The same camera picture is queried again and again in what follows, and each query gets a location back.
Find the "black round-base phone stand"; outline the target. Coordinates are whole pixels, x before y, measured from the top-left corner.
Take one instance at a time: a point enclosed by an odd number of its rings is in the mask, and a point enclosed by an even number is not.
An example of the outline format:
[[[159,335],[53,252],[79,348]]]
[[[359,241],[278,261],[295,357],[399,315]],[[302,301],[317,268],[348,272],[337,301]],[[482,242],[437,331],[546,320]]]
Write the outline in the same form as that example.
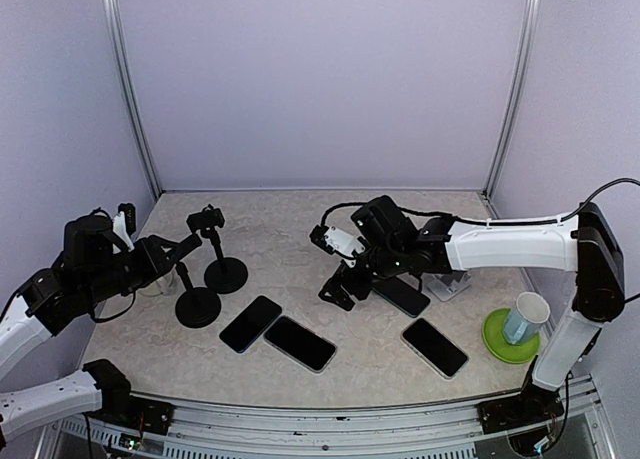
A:
[[[218,294],[207,287],[195,287],[183,262],[178,262],[175,269],[185,288],[175,304],[175,314],[179,323],[191,329],[204,328],[212,324],[222,308]]]

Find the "blue-edged black phone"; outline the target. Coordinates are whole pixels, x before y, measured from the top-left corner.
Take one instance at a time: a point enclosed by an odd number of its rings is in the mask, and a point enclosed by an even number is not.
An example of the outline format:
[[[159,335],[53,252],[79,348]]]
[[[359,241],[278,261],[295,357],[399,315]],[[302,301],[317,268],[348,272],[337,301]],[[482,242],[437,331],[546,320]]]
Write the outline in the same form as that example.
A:
[[[244,353],[282,314],[282,307],[258,296],[219,334],[220,340],[234,352]]]

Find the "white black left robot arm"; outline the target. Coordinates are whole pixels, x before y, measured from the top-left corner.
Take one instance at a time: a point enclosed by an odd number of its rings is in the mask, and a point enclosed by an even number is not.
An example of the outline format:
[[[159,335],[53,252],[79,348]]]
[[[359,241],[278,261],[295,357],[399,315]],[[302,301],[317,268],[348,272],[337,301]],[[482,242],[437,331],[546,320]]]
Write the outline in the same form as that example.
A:
[[[101,209],[66,224],[62,252],[14,292],[1,314],[3,375],[76,318],[87,315],[99,323],[98,304],[135,297],[202,244],[195,233],[180,242],[157,235],[132,240],[133,228],[125,211],[110,217]],[[4,393],[1,442],[80,413],[133,422],[140,403],[130,393],[129,380],[106,359],[88,362],[61,379]]]

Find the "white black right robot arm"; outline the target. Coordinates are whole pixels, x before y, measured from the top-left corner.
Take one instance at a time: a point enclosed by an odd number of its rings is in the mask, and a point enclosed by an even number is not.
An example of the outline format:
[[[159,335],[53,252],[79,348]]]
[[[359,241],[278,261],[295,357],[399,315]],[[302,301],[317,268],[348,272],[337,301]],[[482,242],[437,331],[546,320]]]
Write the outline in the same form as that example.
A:
[[[322,246],[342,261],[320,296],[344,310],[367,298],[374,283],[408,273],[452,274],[477,268],[548,268],[573,272],[576,294],[515,396],[484,401],[485,431],[532,424],[566,412],[559,390],[625,307],[622,251],[597,205],[550,218],[484,221],[428,212],[416,227],[410,212],[387,195],[360,205],[354,237],[318,228]]]

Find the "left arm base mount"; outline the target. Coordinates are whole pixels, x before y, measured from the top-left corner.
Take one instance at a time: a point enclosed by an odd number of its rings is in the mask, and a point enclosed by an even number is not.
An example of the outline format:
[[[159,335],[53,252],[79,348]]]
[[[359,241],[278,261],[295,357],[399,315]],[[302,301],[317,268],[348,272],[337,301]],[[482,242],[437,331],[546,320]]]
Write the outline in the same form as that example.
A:
[[[175,406],[155,399],[130,395],[116,405],[103,406],[88,416],[108,424],[137,430],[139,433],[168,434]]]

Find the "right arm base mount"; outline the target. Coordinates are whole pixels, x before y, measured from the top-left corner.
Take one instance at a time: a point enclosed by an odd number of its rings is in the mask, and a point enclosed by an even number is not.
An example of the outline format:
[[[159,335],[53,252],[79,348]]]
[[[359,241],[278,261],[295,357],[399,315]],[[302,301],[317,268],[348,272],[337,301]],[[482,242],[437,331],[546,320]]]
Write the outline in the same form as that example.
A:
[[[518,394],[477,405],[479,420],[484,434],[504,432],[551,420],[564,414],[562,401],[555,396],[550,399],[525,398]]]

